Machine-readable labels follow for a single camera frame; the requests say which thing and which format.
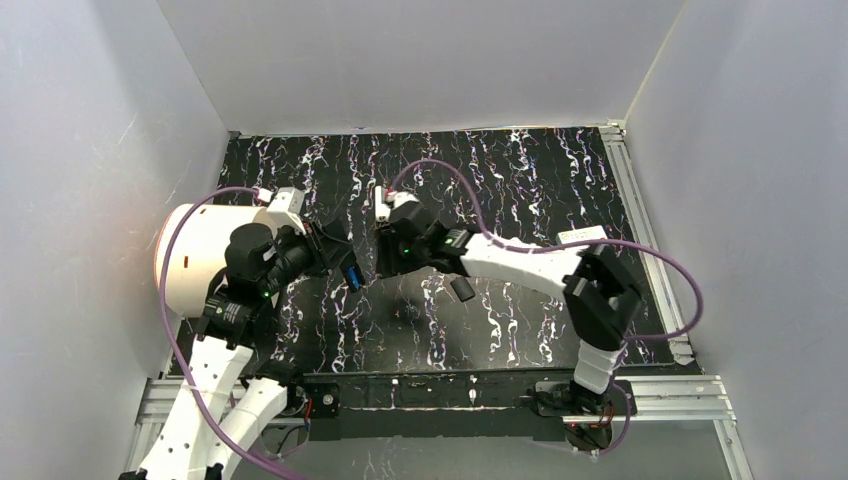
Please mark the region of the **black remote battery cover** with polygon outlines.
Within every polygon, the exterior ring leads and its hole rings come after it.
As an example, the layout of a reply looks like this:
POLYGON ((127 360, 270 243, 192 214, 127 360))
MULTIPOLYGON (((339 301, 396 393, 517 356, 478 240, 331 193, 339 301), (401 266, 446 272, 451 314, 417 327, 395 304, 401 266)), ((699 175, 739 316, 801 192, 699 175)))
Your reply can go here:
POLYGON ((456 277, 450 281, 450 286, 460 302, 467 302, 476 296, 476 292, 466 277, 456 277))

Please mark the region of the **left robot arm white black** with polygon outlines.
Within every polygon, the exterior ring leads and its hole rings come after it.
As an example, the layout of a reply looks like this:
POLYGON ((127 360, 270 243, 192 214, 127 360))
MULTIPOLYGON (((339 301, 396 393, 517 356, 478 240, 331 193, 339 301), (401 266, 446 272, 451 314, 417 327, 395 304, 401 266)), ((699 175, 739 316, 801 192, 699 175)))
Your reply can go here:
POLYGON ((294 372, 267 362, 232 391, 253 358, 259 329, 276 310, 275 298, 301 276, 340 269, 357 291, 364 278, 344 227, 299 220, 274 229, 239 225, 228 235, 223 263, 206 275, 189 314, 198 324, 187 371, 164 426, 138 467, 124 479, 229 479, 252 457, 251 447, 287 406, 294 372))

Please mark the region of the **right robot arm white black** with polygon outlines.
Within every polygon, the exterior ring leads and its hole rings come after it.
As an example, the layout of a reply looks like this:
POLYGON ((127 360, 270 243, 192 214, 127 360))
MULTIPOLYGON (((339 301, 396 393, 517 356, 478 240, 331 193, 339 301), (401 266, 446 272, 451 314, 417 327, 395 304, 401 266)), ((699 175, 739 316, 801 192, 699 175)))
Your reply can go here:
POLYGON ((572 413, 600 414, 608 401, 625 336, 644 299, 611 246, 543 253, 518 240, 495 242, 471 226, 448 228, 409 193, 375 195, 376 272, 390 278, 431 267, 452 278, 460 301, 472 299, 473 278, 518 284, 564 303, 579 340, 569 383, 538 400, 572 413))

